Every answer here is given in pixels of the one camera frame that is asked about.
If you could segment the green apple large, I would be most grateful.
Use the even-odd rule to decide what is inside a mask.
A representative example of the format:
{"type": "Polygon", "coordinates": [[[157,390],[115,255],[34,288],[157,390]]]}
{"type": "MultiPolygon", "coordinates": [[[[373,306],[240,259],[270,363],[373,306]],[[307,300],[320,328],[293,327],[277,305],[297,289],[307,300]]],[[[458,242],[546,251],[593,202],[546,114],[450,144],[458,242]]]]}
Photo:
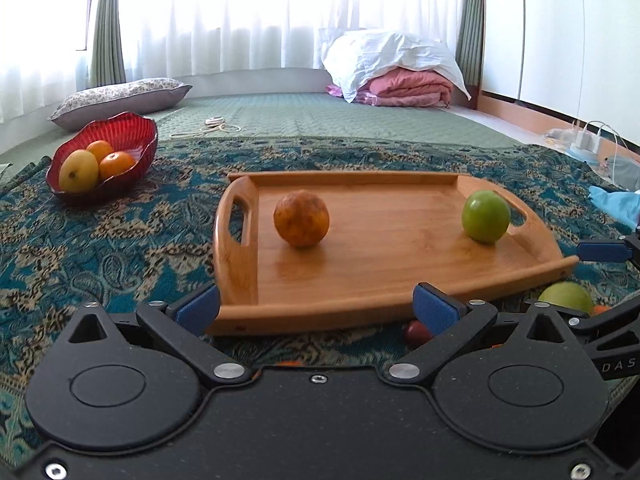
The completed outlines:
{"type": "Polygon", "coordinates": [[[511,211],[504,198],[494,191],[472,193],[462,209],[462,228],[468,237],[482,244],[498,242],[511,223],[511,211]]]}

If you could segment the large mottled orange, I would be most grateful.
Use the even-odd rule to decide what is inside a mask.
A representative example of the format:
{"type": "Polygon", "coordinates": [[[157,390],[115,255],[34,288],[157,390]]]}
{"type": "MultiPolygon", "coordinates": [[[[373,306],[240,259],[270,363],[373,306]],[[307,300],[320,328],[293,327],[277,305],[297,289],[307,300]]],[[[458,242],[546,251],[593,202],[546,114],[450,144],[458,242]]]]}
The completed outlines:
{"type": "Polygon", "coordinates": [[[329,232],[330,215],[326,203],[307,190],[282,196],[274,207],[272,218],[282,240],[298,249],[317,246],[329,232]]]}

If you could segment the small bright orange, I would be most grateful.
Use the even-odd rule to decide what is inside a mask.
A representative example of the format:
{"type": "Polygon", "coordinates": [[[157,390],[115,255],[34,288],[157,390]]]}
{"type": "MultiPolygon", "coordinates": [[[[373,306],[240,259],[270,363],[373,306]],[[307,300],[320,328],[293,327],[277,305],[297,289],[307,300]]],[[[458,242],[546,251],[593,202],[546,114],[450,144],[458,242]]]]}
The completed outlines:
{"type": "Polygon", "coordinates": [[[596,306],[592,307],[590,311],[590,315],[596,316],[596,315],[608,312],[609,310],[611,310],[611,307],[605,306],[604,304],[597,304],[596,306]]]}

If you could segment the dark red date fruit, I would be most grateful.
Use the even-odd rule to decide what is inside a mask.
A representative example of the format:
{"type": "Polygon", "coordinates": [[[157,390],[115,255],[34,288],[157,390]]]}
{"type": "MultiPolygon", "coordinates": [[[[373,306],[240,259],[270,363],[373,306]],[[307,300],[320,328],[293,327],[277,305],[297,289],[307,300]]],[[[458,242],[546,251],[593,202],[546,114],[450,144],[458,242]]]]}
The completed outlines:
{"type": "Polygon", "coordinates": [[[418,320],[411,321],[404,329],[404,341],[409,349],[416,349],[433,338],[430,331],[418,320]]]}

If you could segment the light blue cloth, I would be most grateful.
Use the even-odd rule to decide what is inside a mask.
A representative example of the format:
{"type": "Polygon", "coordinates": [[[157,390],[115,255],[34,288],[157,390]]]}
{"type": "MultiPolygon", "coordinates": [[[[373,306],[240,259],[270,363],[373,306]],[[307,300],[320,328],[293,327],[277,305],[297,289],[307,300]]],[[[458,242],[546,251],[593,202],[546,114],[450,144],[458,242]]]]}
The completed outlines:
{"type": "Polygon", "coordinates": [[[623,223],[624,226],[628,226],[632,230],[638,228],[640,214],[640,195],[638,193],[608,192],[604,188],[591,185],[589,199],[594,206],[623,223]]]}

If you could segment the front orange in bowl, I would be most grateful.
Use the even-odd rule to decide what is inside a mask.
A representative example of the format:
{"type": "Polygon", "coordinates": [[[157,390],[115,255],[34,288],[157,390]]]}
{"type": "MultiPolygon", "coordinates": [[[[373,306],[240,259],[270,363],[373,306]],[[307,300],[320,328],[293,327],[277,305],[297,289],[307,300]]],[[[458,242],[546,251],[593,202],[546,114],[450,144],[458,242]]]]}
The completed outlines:
{"type": "Polygon", "coordinates": [[[134,156],[128,152],[113,152],[99,163],[100,179],[106,181],[111,177],[117,177],[131,169],[136,163],[134,156]]]}

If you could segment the yellow mango in bowl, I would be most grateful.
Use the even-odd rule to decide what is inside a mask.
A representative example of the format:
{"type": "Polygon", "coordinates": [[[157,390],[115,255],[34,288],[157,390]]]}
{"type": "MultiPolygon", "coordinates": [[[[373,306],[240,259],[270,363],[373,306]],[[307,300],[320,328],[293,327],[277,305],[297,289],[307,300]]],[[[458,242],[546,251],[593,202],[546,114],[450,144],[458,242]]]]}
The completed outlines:
{"type": "Polygon", "coordinates": [[[76,150],[62,163],[58,187],[65,193],[81,194],[95,188],[99,177],[99,163],[94,155],[87,150],[76,150]]]}

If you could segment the red glass fruit bowl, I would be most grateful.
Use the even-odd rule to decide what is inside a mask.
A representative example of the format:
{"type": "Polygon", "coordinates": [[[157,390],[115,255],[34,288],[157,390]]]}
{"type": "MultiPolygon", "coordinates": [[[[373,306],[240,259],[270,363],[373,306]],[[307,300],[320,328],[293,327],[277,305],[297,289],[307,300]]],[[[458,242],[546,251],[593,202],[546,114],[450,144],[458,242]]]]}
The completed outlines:
{"type": "Polygon", "coordinates": [[[47,185],[64,203],[105,203],[130,191],[145,176],[157,144],[157,126],[151,118],[125,112],[95,120],[55,151],[47,185]]]}

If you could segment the back orange in bowl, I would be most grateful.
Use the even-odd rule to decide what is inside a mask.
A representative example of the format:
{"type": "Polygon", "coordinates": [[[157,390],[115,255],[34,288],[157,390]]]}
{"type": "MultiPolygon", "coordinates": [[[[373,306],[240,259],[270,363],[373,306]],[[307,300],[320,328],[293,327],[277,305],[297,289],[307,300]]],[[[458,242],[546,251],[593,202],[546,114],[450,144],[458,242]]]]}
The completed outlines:
{"type": "Polygon", "coordinates": [[[87,145],[86,150],[93,154],[97,162],[102,160],[109,154],[114,152],[114,148],[105,140],[95,140],[87,145]]]}

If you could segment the green quilted mat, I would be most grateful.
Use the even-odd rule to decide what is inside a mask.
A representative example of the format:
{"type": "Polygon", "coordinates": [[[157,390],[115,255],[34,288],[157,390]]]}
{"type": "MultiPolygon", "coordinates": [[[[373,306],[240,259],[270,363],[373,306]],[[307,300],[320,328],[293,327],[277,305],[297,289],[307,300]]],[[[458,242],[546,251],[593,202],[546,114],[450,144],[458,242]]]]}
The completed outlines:
{"type": "Polygon", "coordinates": [[[153,171],[391,169],[477,172],[521,154],[508,136],[434,108],[320,93],[185,100],[156,116],[153,171]]]}

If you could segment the folded pink blanket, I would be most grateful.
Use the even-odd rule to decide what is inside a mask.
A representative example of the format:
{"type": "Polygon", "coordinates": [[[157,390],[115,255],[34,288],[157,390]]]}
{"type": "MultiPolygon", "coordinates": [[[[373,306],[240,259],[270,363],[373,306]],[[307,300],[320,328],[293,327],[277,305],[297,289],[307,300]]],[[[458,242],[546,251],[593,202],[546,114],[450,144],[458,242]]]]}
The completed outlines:
{"type": "Polygon", "coordinates": [[[454,84],[434,70],[395,68],[357,91],[359,104],[385,107],[448,107],[454,84]]]}

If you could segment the green drape right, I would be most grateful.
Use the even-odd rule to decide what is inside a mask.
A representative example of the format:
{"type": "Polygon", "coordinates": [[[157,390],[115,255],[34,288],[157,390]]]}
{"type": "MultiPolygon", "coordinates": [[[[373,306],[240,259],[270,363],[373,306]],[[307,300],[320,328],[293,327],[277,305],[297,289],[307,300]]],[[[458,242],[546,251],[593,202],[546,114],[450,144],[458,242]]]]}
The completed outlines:
{"type": "Polygon", "coordinates": [[[483,64],[485,0],[462,0],[456,60],[465,84],[480,85],[483,64]]]}

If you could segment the green drape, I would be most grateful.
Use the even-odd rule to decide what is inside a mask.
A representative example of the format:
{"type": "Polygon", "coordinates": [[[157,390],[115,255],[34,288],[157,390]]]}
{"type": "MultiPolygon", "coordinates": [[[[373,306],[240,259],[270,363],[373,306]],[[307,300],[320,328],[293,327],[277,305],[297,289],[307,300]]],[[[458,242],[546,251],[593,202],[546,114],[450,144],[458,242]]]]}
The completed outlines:
{"type": "Polygon", "coordinates": [[[485,0],[462,0],[456,60],[465,84],[480,85],[483,64],[485,0]]]}
{"type": "Polygon", "coordinates": [[[126,81],[118,0],[96,0],[89,63],[90,87],[123,84],[126,81]]]}

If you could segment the green drape middle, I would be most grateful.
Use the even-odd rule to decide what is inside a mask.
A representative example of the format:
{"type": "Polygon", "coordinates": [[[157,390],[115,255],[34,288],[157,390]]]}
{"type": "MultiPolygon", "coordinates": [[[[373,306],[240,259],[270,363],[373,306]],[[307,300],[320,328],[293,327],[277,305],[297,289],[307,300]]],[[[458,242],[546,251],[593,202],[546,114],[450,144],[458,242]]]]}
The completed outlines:
{"type": "Polygon", "coordinates": [[[126,81],[118,0],[96,0],[89,63],[90,87],[123,84],[126,81]]]}

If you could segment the white sheer curtain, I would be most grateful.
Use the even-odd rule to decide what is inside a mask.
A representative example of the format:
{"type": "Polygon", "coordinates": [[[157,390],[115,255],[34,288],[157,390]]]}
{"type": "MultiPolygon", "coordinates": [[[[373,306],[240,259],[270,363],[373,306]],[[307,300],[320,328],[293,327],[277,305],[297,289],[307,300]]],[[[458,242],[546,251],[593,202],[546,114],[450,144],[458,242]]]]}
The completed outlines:
{"type": "MultiPolygon", "coordinates": [[[[462,0],[118,0],[126,80],[317,68],[326,32],[458,42],[462,0]]],[[[96,0],[1,0],[1,118],[90,87],[96,0]]]]}

